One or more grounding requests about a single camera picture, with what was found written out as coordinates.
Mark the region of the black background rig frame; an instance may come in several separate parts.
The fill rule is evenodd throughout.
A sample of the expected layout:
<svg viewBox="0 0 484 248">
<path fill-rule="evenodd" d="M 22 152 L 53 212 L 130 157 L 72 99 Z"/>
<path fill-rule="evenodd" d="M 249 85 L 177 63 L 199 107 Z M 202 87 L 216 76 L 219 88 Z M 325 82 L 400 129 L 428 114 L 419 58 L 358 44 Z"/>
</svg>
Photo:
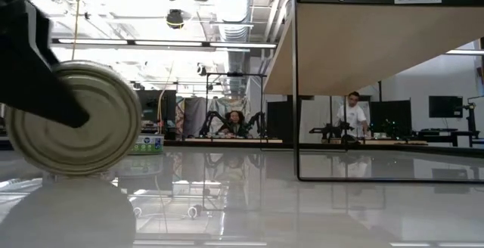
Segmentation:
<svg viewBox="0 0 484 248">
<path fill-rule="evenodd" d="M 263 83 L 263 80 L 265 78 L 265 75 L 263 74 L 251 74 L 251 73 L 238 73 L 238 72 L 228 72 L 228 73 L 207 73 L 207 76 L 206 78 L 208 79 L 210 75 L 215 75 L 217 74 L 218 76 L 227 76 L 227 77 L 231 77 L 231 78 L 240 78 L 240 77 L 247 77 L 247 78 L 250 78 L 250 77 L 258 77 L 259 78 L 259 81 L 260 81 L 260 85 L 259 85 L 259 88 L 260 88 L 260 97 L 259 97 L 259 111 L 264 112 L 264 97 L 263 97 L 263 88 L 262 88 L 262 83 Z M 206 114 L 208 113 L 208 102 L 207 102 L 207 99 L 206 99 Z M 246 138 L 240 138 L 240 139 L 252 139 L 252 137 L 250 136 L 250 134 L 246 137 Z M 260 142 L 263 142 L 263 141 L 267 141 L 268 140 L 268 137 L 267 135 L 264 137 L 264 138 L 260 138 L 259 137 L 259 140 Z"/>
</svg>

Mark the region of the blue pink salmon can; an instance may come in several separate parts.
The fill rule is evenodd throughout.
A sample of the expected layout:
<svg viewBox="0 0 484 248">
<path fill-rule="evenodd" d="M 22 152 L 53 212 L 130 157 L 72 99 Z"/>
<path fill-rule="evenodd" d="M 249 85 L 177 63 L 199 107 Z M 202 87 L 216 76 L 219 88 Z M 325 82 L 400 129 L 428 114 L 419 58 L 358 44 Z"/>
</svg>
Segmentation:
<svg viewBox="0 0 484 248">
<path fill-rule="evenodd" d="M 71 128 L 13 107 L 6 109 L 9 141 L 28 163 L 60 175 L 89 175 L 118 163 L 141 132 L 141 104 L 126 80 L 107 65 L 71 60 L 54 74 L 69 86 L 88 121 Z"/>
</svg>

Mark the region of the black stand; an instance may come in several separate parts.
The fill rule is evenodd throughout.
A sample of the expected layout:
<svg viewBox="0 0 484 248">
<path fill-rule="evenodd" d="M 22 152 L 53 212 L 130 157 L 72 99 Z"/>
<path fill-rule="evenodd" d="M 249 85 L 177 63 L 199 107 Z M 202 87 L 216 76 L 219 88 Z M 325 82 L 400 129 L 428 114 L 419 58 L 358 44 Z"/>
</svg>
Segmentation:
<svg viewBox="0 0 484 248">
<path fill-rule="evenodd" d="M 480 134 L 480 131 L 476 129 L 476 116 L 475 116 L 476 103 L 474 102 L 474 100 L 478 98 L 484 98 L 484 95 L 468 98 L 467 103 L 463 106 L 463 109 L 468 112 L 468 116 L 466 118 L 468 131 L 472 133 L 472 137 L 474 139 L 478 139 Z"/>
</svg>

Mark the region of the black wall monitor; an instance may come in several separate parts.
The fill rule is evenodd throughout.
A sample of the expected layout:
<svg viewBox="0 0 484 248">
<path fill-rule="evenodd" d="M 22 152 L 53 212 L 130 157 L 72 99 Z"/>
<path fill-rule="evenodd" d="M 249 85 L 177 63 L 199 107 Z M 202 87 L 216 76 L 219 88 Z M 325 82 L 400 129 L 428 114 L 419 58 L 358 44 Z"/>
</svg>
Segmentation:
<svg viewBox="0 0 484 248">
<path fill-rule="evenodd" d="M 429 96 L 430 118 L 462 118 L 462 96 Z"/>
</svg>

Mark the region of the seated person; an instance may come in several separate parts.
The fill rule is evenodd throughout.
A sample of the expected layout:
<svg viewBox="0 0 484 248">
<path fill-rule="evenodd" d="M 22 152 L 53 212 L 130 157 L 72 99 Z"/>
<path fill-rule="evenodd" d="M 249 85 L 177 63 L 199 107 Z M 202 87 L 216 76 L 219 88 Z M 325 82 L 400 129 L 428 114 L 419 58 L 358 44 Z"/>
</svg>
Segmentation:
<svg viewBox="0 0 484 248">
<path fill-rule="evenodd" d="M 227 124 L 223 124 L 218 133 L 226 138 L 246 138 L 248 131 L 245 126 L 245 116 L 239 110 L 232 110 L 225 115 Z"/>
</svg>

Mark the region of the colourful patterned cloth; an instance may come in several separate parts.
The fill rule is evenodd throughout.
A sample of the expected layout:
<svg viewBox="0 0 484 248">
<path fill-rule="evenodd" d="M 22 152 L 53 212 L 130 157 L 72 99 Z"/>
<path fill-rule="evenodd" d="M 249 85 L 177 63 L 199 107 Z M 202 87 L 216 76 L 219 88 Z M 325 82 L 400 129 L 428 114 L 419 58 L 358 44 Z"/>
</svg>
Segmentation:
<svg viewBox="0 0 484 248">
<path fill-rule="evenodd" d="M 209 100 L 208 111 L 217 112 L 224 120 L 229 121 L 230 113 L 233 111 L 242 112 L 244 116 L 250 114 L 250 102 L 247 98 L 214 98 Z"/>
</svg>

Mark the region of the black partition panel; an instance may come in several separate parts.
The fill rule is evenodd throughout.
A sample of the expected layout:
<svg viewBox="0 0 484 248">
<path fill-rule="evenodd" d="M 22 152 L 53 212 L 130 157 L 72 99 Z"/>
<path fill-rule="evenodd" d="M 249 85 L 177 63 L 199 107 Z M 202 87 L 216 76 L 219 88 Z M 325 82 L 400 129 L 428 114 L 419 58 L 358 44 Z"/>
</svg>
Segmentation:
<svg viewBox="0 0 484 248">
<path fill-rule="evenodd" d="M 406 138 L 412 133 L 411 101 L 370 102 L 370 130 L 390 138 Z"/>
<path fill-rule="evenodd" d="M 309 144 L 314 141 L 309 134 L 311 126 L 311 101 L 314 96 L 302 96 L 298 99 L 299 142 Z M 269 95 L 266 104 L 267 134 L 270 138 L 282 140 L 285 144 L 293 143 L 293 97 L 292 95 Z"/>
</svg>

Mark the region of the standing person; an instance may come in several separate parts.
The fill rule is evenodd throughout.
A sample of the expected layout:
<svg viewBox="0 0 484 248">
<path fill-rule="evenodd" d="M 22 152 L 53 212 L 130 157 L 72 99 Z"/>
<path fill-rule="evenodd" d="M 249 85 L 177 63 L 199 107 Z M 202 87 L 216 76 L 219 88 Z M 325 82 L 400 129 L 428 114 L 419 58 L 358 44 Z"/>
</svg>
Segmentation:
<svg viewBox="0 0 484 248">
<path fill-rule="evenodd" d="M 358 105 L 360 94 L 356 91 L 347 96 L 345 104 L 341 105 L 337 112 L 337 122 L 348 126 L 348 135 L 363 138 L 369 135 L 368 121 L 363 109 Z"/>
</svg>

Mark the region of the grey hanging cloth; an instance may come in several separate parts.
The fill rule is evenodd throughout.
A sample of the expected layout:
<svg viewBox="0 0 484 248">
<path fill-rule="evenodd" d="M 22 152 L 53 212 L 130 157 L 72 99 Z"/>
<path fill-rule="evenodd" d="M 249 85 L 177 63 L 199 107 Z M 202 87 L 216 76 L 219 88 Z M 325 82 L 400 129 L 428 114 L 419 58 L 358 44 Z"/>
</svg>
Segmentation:
<svg viewBox="0 0 484 248">
<path fill-rule="evenodd" d="M 206 118 L 205 98 L 185 98 L 183 135 L 197 137 Z"/>
</svg>

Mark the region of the black table frame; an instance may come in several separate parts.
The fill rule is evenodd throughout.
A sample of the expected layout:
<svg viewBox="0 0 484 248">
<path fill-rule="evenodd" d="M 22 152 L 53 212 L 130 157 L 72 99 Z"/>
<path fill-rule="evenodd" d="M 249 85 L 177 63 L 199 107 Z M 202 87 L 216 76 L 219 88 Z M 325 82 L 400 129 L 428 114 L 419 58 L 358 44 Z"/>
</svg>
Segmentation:
<svg viewBox="0 0 484 248">
<path fill-rule="evenodd" d="M 250 139 L 164 141 L 164 147 L 240 148 L 281 151 L 293 149 L 293 145 L 288 143 L 261 142 L 260 140 L 251 142 Z M 299 144 L 300 152 L 344 152 L 345 150 L 394 150 L 484 159 L 484 149 L 479 148 L 431 147 L 415 144 L 352 144 L 347 146 L 341 144 Z"/>
</svg>

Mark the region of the ceiling light bar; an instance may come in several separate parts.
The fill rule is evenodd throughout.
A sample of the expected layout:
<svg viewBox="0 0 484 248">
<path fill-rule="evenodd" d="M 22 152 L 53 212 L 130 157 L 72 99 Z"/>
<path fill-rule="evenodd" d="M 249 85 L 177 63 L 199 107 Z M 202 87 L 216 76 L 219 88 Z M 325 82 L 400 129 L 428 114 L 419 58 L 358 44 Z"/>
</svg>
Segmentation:
<svg viewBox="0 0 484 248">
<path fill-rule="evenodd" d="M 274 43 L 257 42 L 194 42 L 139 39 L 52 39 L 54 47 L 121 48 L 121 49 L 275 49 Z"/>
</svg>

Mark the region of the silver ventilation duct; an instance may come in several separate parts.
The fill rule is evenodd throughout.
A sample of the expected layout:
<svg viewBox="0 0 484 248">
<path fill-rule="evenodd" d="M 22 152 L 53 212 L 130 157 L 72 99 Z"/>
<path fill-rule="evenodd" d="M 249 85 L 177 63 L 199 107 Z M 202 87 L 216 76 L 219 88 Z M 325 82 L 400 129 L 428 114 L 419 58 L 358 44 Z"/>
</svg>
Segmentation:
<svg viewBox="0 0 484 248">
<path fill-rule="evenodd" d="M 216 0 L 217 21 L 221 42 L 247 42 L 249 27 L 241 24 L 249 20 L 251 0 Z M 228 51 L 225 64 L 228 73 L 246 73 L 248 51 Z M 247 78 L 228 77 L 228 90 L 232 96 L 245 93 Z"/>
</svg>

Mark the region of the black desk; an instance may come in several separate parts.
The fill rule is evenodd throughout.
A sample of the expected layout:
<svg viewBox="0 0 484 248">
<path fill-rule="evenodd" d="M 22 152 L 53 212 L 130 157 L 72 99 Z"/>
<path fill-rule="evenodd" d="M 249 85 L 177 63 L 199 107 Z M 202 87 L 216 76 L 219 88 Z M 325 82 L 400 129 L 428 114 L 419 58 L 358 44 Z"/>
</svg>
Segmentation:
<svg viewBox="0 0 484 248">
<path fill-rule="evenodd" d="M 452 147 L 458 146 L 458 138 L 465 137 L 469 147 L 484 145 L 484 138 L 479 137 L 479 132 L 461 131 L 457 129 L 422 129 L 416 132 L 417 137 L 430 143 L 447 143 Z"/>
</svg>

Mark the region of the green label tuna can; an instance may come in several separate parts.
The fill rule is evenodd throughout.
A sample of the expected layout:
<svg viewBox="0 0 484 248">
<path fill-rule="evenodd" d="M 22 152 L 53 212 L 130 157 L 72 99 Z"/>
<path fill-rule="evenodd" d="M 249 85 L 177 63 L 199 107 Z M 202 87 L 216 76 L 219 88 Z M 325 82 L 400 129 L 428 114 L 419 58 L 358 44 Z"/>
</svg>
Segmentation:
<svg viewBox="0 0 484 248">
<path fill-rule="evenodd" d="M 134 155 L 152 155 L 163 152 L 164 135 L 140 134 L 129 152 Z"/>
</svg>

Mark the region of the wooden shelf board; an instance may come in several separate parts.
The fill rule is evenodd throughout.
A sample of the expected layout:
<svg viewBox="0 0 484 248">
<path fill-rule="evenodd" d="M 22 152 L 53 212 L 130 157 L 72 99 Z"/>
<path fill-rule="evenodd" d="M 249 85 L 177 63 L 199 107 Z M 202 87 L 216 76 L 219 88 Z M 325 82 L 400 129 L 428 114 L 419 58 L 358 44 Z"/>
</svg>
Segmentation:
<svg viewBox="0 0 484 248">
<path fill-rule="evenodd" d="M 264 92 L 346 95 L 484 36 L 484 7 L 300 4 Z"/>
</svg>

